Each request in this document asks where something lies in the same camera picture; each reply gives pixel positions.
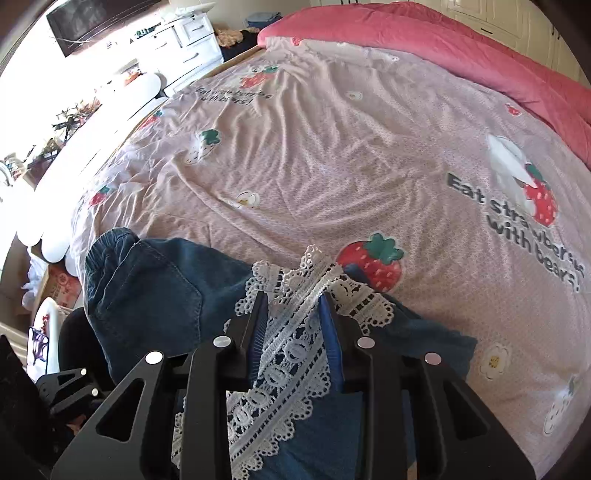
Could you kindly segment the pink strawberry print bedsheet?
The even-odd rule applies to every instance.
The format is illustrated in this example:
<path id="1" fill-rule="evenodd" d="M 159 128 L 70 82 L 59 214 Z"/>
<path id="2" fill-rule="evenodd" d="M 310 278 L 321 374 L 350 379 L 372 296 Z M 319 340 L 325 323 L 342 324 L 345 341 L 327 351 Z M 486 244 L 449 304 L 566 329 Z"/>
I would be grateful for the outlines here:
<path id="1" fill-rule="evenodd" d="M 270 301 L 228 395 L 236 479 L 351 479 L 362 398 L 335 391 L 318 300 L 440 355 L 538 477 L 590 410 L 590 173 L 498 90 L 413 54 L 276 37 L 181 90 L 102 166 L 72 248 L 120 381 Z"/>

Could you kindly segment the white drawer dresser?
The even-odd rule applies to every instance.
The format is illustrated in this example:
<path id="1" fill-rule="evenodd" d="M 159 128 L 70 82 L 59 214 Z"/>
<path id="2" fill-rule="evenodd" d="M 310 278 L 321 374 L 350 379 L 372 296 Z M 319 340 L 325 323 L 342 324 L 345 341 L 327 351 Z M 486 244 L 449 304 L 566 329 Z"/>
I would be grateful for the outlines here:
<path id="1" fill-rule="evenodd" d="M 121 71 L 154 73 L 170 97 L 223 62 L 208 18 L 214 1 L 158 1 L 124 21 L 108 38 Z"/>

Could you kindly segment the red pink folded quilt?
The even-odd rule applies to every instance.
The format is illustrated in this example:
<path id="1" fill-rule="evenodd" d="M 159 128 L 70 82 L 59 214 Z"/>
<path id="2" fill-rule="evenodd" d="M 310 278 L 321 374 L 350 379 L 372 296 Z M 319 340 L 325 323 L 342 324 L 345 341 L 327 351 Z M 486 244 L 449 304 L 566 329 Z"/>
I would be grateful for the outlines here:
<path id="1" fill-rule="evenodd" d="M 266 48 L 271 37 L 414 54 L 513 99 L 590 164 L 589 89 L 427 6 L 393 2 L 308 7 L 263 28 L 257 45 Z"/>

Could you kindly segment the blue folded clothes pile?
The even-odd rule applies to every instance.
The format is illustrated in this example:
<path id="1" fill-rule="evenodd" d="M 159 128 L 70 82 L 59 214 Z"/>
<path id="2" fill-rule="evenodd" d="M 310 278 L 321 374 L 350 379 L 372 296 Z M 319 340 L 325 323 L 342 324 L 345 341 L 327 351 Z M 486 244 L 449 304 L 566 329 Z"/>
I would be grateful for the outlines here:
<path id="1" fill-rule="evenodd" d="M 246 25 L 249 28 L 263 29 L 279 21 L 283 16 L 279 11 L 275 12 L 256 12 L 245 18 Z"/>

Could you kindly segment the white wardrobe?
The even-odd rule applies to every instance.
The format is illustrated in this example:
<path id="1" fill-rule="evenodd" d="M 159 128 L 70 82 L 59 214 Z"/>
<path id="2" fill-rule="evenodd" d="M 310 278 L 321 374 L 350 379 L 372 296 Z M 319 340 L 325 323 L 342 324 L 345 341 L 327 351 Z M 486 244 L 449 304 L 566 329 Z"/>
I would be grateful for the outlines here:
<path id="1" fill-rule="evenodd" d="M 565 38 L 532 2 L 522 0 L 417 0 L 446 17 L 588 87 Z"/>

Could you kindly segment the black wall television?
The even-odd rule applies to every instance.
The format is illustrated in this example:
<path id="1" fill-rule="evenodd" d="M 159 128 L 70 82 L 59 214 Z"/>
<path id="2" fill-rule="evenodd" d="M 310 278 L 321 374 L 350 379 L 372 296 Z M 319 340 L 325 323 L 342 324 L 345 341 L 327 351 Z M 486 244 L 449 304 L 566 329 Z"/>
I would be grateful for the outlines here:
<path id="1" fill-rule="evenodd" d="M 46 19 L 68 57 L 103 31 L 156 4 L 154 0 L 70 0 L 51 10 Z"/>

